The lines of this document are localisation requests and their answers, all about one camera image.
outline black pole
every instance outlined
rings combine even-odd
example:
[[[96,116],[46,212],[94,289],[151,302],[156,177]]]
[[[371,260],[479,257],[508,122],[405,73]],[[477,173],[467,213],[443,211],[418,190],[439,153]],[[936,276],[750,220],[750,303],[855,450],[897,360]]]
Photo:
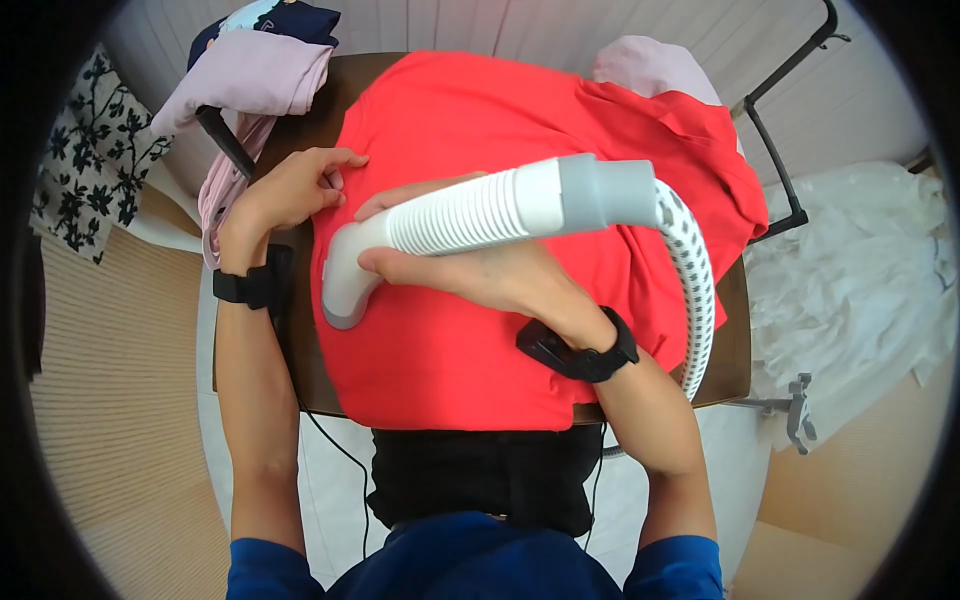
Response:
[[[786,74],[792,71],[798,64],[800,64],[811,52],[821,47],[821,45],[830,39],[831,37],[840,37],[845,41],[850,41],[849,37],[840,36],[836,34],[837,30],[837,10],[833,6],[833,3],[830,0],[824,0],[824,4],[827,5],[827,21],[820,26],[820,29],[813,32],[813,35],[810,36],[810,39],[801,46],[796,52],[790,55],[780,67],[774,71],[770,77],[763,80],[763,82],[756,87],[756,89],[743,99],[743,107],[747,111],[747,115],[750,116],[750,120],[754,122],[756,130],[760,134],[760,139],[763,140],[763,145],[767,149],[767,153],[770,155],[771,160],[774,161],[774,168],[777,169],[777,175],[780,177],[780,182],[783,184],[783,191],[786,192],[786,201],[790,204],[790,216],[784,219],[780,219],[775,223],[771,223],[768,227],[767,232],[758,237],[757,239],[750,240],[748,244],[754,244],[761,240],[771,238],[775,235],[779,235],[784,231],[787,231],[792,228],[798,228],[801,225],[806,225],[810,222],[810,219],[806,216],[806,211],[800,207],[800,200],[797,198],[797,192],[793,189],[793,183],[790,181],[790,174],[786,172],[786,166],[783,164],[783,159],[780,158],[780,153],[777,152],[777,147],[774,146],[774,140],[771,139],[770,133],[767,131],[766,126],[763,125],[763,121],[760,120],[760,115],[756,112],[756,101],[759,100],[763,94],[770,91],[774,85],[778,84],[780,80],[786,77]]]
[[[227,127],[224,116],[220,114],[220,109],[216,107],[197,108],[197,120],[204,127],[206,134],[217,142],[217,146],[223,151],[230,162],[243,174],[248,180],[253,178],[253,167],[255,163],[247,151],[244,150],[240,140]]]

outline navy blue clothing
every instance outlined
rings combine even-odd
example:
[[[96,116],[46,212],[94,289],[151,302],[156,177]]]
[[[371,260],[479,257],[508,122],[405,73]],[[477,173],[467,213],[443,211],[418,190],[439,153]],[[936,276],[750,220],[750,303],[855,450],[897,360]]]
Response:
[[[340,13],[330,9],[313,7],[305,2],[283,0],[260,0],[251,2],[230,16],[225,16],[200,32],[190,44],[186,62],[189,71],[206,50],[211,39],[220,34],[221,26],[228,21],[226,29],[254,29],[281,36],[295,37],[308,44],[337,47],[340,42],[332,36],[333,28],[340,22]]]
[[[236,540],[230,555],[228,600],[723,598],[713,540],[678,536],[651,543],[636,554],[621,591],[570,536],[515,528],[483,513],[432,516],[398,528],[327,592],[302,554],[286,546]]]

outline black watch strap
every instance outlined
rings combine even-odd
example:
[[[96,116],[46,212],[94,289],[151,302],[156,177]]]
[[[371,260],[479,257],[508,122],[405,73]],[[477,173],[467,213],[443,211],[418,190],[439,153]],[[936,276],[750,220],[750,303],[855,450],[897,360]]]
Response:
[[[636,341],[620,315],[608,306],[600,307],[616,327],[616,342],[606,352],[574,350],[545,324],[532,320],[516,335],[516,347],[534,360],[570,379],[600,383],[613,377],[627,363],[639,362]]]
[[[292,249],[271,244],[267,248],[267,264],[253,267],[247,276],[232,275],[217,269],[213,272],[213,295],[220,300],[246,304],[251,310],[274,307],[282,295],[290,270]]]

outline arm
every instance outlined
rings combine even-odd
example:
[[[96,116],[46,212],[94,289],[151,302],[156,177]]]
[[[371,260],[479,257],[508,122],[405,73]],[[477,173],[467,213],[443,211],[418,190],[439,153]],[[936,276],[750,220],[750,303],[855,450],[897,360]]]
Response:
[[[569,298],[546,300],[540,319],[574,348],[612,348],[616,330],[606,315],[592,300],[578,299],[575,293]],[[650,478],[639,547],[675,536],[716,541],[707,465],[693,407],[652,356],[641,348],[637,353],[637,364],[627,363],[594,388],[621,447]]]
[[[221,270],[245,276],[265,264],[272,229],[343,201],[339,191],[323,189],[324,175],[339,164],[365,163],[346,149],[311,149],[281,162],[234,203],[220,231]],[[305,554],[297,494],[300,410],[267,309],[221,301],[216,348],[220,413],[233,462],[231,539],[272,541]]]
[[[470,177],[418,183],[370,198],[358,220]],[[389,248],[363,252],[360,266],[393,284],[456,294],[477,304],[535,317],[574,348],[610,349],[616,330],[593,299],[536,242],[519,242],[442,257]],[[624,451],[650,477],[650,502],[640,547],[682,535],[716,540],[707,468],[693,408],[654,359],[638,349],[627,364],[596,386],[600,404]]]

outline folded pink clothing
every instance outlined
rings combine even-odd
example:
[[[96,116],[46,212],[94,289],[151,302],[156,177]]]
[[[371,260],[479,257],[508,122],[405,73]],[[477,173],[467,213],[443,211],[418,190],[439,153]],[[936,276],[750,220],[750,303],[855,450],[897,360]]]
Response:
[[[154,116],[151,130],[174,134],[197,122],[202,106],[236,110],[235,135],[253,160],[260,157],[276,118],[305,114],[326,83],[332,46],[295,37],[238,29],[221,34]],[[217,234],[230,206],[247,189],[247,179],[220,153],[197,196],[203,229],[204,262],[220,267]]]
[[[183,132],[197,122],[197,108],[229,108],[249,114],[305,114],[326,82],[333,46],[295,37],[237,29],[217,37],[187,71],[154,116],[159,135]]]
[[[593,80],[611,82],[653,98],[681,91],[705,105],[722,107],[717,90],[690,51],[647,36],[622,36],[604,47],[593,61]],[[743,155],[739,137],[736,150]]]
[[[253,160],[260,158],[276,117],[241,112],[237,115],[236,136]],[[206,174],[197,196],[200,227],[203,230],[204,262],[210,269],[220,268],[220,225],[226,220],[233,201],[247,189],[247,178],[237,170],[227,155],[220,153]]]

